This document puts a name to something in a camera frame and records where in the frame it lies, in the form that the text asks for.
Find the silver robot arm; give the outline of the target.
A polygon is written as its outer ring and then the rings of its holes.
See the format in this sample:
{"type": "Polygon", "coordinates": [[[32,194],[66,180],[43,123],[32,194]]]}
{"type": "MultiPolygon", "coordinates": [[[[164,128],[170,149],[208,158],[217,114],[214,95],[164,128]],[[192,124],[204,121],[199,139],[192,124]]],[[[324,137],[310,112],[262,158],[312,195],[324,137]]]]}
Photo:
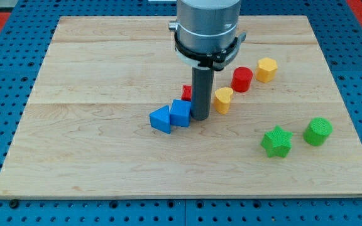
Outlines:
{"type": "Polygon", "coordinates": [[[241,0],[178,0],[174,32],[175,51],[186,64],[199,70],[221,71],[238,54],[246,38],[237,35],[241,0]]]}

